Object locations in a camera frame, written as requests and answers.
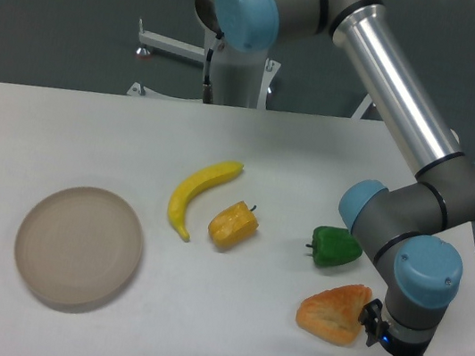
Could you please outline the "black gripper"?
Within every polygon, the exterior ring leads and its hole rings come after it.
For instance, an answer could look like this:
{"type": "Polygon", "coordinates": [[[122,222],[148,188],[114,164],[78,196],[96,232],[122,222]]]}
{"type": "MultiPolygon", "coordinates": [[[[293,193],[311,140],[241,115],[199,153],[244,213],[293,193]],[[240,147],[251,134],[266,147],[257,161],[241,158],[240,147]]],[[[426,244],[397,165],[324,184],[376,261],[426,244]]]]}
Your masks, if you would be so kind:
{"type": "Polygon", "coordinates": [[[365,304],[358,316],[367,335],[366,345],[379,342],[392,356],[422,356],[428,349],[430,330],[405,327],[387,313],[381,316],[382,306],[376,298],[365,304]]]}

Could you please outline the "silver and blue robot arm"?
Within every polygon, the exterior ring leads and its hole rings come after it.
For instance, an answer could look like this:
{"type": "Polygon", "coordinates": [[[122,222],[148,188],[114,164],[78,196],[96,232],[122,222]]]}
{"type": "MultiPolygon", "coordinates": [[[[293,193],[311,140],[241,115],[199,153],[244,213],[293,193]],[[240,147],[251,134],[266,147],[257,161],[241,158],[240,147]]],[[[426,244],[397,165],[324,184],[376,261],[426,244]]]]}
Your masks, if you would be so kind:
{"type": "Polygon", "coordinates": [[[438,239],[475,220],[475,163],[423,91],[386,23],[381,0],[196,0],[213,33],[203,58],[203,100],[255,108],[265,58],[280,40],[328,33],[356,69],[415,181],[391,191],[366,180],[338,206],[346,228],[387,285],[364,305],[369,344],[423,356],[463,274],[438,239]]]}

